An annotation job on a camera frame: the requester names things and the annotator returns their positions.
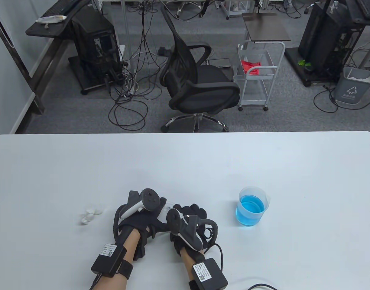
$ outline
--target caster wheel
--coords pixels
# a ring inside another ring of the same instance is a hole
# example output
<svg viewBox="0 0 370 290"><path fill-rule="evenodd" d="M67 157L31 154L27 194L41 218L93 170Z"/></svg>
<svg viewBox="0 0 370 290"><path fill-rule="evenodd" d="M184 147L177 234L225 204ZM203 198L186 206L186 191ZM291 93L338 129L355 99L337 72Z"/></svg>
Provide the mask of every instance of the caster wheel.
<svg viewBox="0 0 370 290"><path fill-rule="evenodd" d="M167 133L169 131L169 127L166 127L165 125L163 125L162 127L161 127L161 132L162 133Z"/></svg>

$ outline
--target red cloth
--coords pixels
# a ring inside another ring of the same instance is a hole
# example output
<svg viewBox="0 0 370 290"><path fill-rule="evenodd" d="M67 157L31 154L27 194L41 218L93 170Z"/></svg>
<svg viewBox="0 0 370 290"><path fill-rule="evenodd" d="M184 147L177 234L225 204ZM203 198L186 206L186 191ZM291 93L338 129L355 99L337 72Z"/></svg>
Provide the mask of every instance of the red cloth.
<svg viewBox="0 0 370 290"><path fill-rule="evenodd" d="M261 66L261 64L260 64L260 62L251 63L251 62L246 62L246 61L242 60L242 66L243 66L243 69L244 69L244 73L247 73L247 71L249 71L249 69L251 69L252 67ZM258 74L259 74L259 69L254 69L250 72L250 75L258 75Z"/></svg>

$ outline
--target blue liquid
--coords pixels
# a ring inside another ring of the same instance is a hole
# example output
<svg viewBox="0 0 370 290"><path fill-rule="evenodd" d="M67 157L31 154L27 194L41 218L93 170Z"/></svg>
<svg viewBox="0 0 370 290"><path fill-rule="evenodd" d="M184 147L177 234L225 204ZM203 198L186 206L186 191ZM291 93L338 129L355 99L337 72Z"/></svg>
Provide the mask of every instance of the blue liquid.
<svg viewBox="0 0 370 290"><path fill-rule="evenodd" d="M262 201L254 195L246 195L240 199L240 203L247 211L250 211L251 213L255 213L254 217L256 218L245 217L244 215L242 215L239 209L236 208L237 220L241 224L246 225L246 226L256 225L260 221L260 218L261 218L261 215L258 213L264 212L264 204L262 203Z"/></svg>

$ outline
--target chair seat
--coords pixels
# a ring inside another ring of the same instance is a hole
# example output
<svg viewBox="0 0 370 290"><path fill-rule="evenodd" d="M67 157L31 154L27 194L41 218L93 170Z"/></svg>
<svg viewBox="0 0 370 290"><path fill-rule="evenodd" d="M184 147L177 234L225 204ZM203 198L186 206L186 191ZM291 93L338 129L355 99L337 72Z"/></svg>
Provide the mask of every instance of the chair seat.
<svg viewBox="0 0 370 290"><path fill-rule="evenodd" d="M228 77L222 70L213 65L201 65L197 67L197 83L220 83L229 82ZM220 90L218 92L206 92L203 94L195 94L185 99L177 106L177 109L185 114L197 114L208 112L210 108L215 108L224 103L226 97L231 95L230 90ZM232 108L239 102L240 96L236 98L226 107Z"/></svg>

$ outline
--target computer tower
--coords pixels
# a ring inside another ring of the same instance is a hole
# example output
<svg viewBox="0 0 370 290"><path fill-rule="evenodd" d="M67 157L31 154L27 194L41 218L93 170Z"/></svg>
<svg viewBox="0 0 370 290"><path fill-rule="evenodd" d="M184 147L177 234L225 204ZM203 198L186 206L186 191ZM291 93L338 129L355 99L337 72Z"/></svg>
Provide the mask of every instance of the computer tower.
<svg viewBox="0 0 370 290"><path fill-rule="evenodd" d="M338 8L333 9L333 12L328 9L322 29L318 32L316 42L312 44L321 13L322 7L315 4L298 52L303 59L311 63L317 74L338 78L364 26L355 24L351 20L348 8L338 4Z"/></svg>
<svg viewBox="0 0 370 290"><path fill-rule="evenodd" d="M70 32L78 56L69 58L82 87L82 94L104 86L123 84L123 63L120 61L114 26L92 6L83 7L72 19Z"/></svg>

